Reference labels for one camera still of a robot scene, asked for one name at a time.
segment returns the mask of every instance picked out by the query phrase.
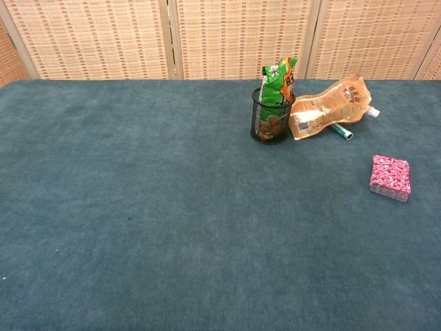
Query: stack of napkins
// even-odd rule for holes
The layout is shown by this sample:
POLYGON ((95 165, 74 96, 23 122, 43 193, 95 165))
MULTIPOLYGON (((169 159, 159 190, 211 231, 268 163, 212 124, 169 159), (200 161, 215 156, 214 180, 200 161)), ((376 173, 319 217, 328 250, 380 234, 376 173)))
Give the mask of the stack of napkins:
POLYGON ((369 187, 372 192, 406 202, 411 194, 409 173, 407 161, 374 155, 369 187))

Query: white cap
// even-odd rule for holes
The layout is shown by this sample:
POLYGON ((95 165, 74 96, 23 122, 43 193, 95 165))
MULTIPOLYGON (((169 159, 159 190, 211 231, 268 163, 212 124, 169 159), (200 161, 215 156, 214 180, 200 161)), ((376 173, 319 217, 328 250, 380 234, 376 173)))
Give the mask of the white cap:
POLYGON ((374 107, 370 107, 366 112, 366 115, 369 115, 372 117, 377 117, 379 114, 380 114, 380 111, 378 109, 375 109, 374 107))

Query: table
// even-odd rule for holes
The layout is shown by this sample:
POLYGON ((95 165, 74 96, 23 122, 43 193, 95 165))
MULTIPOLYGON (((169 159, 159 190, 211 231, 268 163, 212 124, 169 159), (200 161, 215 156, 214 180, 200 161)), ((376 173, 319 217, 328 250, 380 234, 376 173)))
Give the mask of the table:
POLYGON ((0 89, 0 330, 439 330, 441 81, 367 85, 351 141, 277 146, 258 81, 0 89), (373 154, 409 161, 408 203, 373 154))

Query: green tube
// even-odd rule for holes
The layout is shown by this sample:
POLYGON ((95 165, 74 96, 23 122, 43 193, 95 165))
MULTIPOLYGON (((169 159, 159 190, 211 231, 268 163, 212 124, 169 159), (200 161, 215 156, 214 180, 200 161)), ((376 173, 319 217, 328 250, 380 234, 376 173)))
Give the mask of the green tube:
POLYGON ((345 138, 346 140, 351 140, 353 137, 353 133, 349 130, 346 130, 344 127, 342 127, 340 124, 332 124, 329 126, 332 130, 337 132, 340 136, 345 138))

